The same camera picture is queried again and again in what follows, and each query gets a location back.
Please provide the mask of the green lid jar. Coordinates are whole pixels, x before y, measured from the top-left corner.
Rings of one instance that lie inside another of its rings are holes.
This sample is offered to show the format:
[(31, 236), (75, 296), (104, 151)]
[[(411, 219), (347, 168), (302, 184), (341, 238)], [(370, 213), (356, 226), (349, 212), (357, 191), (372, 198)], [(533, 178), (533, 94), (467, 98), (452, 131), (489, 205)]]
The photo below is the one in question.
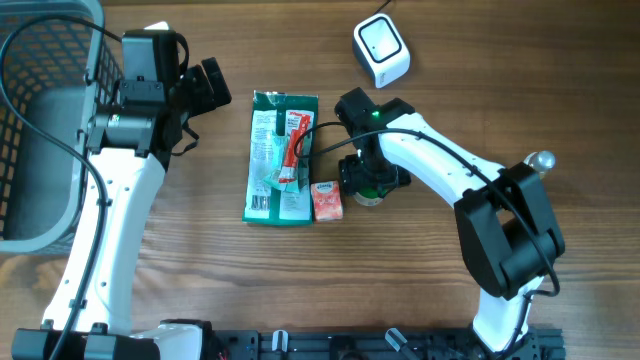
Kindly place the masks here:
[(353, 198), (360, 205), (373, 207), (383, 201), (385, 193), (385, 190), (378, 191), (373, 188), (362, 188), (353, 195)]

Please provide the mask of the red tissue pack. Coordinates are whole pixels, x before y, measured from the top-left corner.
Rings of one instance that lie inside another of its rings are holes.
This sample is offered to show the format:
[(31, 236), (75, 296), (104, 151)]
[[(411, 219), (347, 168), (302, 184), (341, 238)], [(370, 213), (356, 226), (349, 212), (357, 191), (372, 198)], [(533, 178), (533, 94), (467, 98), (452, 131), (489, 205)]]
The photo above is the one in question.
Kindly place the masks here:
[(313, 210), (318, 222), (339, 220), (344, 210), (337, 181), (319, 182), (311, 185)]

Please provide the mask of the red toothpaste tube box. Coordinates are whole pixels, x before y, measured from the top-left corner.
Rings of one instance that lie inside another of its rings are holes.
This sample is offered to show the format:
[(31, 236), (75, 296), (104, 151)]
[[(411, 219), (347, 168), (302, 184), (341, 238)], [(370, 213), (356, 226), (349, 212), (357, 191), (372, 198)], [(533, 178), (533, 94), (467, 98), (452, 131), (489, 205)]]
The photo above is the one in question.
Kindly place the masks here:
[(289, 143), (282, 162), (278, 182), (288, 184), (297, 178), (297, 168), (300, 148), (304, 141), (300, 137), (308, 130), (312, 122), (312, 113), (305, 111), (288, 111), (286, 115), (286, 130), (289, 135)]

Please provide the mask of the green glove package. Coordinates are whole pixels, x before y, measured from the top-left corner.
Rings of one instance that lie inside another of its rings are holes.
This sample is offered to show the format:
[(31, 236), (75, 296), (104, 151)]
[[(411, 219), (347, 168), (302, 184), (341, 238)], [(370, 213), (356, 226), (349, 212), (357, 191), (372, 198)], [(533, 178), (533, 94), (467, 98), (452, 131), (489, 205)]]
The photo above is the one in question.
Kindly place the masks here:
[(310, 161), (293, 154), (295, 137), (317, 124), (319, 97), (253, 94), (245, 206), (246, 223), (304, 226), (313, 222)]

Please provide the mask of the yellow oil bottle grey cap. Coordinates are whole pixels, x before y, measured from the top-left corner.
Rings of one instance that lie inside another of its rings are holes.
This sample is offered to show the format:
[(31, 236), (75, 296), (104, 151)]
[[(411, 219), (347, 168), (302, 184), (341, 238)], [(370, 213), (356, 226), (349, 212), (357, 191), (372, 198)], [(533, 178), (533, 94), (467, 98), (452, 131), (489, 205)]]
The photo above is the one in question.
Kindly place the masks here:
[(524, 163), (534, 169), (541, 178), (550, 173), (556, 165), (555, 155), (548, 150), (533, 152), (529, 154)]

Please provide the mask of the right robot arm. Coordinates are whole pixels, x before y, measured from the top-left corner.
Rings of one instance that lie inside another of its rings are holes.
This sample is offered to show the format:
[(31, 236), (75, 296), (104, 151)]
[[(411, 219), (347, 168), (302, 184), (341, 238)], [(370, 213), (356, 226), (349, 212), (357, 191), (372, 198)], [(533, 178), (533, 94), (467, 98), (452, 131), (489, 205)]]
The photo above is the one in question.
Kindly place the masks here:
[(560, 290), (553, 265), (565, 242), (542, 182), (554, 155), (534, 152), (504, 167), (438, 133), (407, 102), (377, 105), (361, 88), (334, 112), (356, 149), (339, 162), (344, 193), (375, 206), (413, 178), (437, 193), (454, 211), (463, 261), (481, 289), (475, 344), (493, 359), (514, 355), (533, 299)]

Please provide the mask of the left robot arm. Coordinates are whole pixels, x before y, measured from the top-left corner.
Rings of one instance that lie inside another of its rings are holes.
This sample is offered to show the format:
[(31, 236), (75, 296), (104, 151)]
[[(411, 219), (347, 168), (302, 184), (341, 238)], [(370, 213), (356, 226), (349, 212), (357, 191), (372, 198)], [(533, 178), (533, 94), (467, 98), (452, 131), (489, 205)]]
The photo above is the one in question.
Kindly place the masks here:
[(131, 302), (147, 217), (189, 120), (231, 95), (217, 61), (191, 65), (185, 38), (164, 25), (120, 41), (124, 75), (88, 122), (89, 177), (63, 279), (41, 325), (16, 331), (15, 359), (208, 359), (218, 348), (207, 321), (134, 332)]

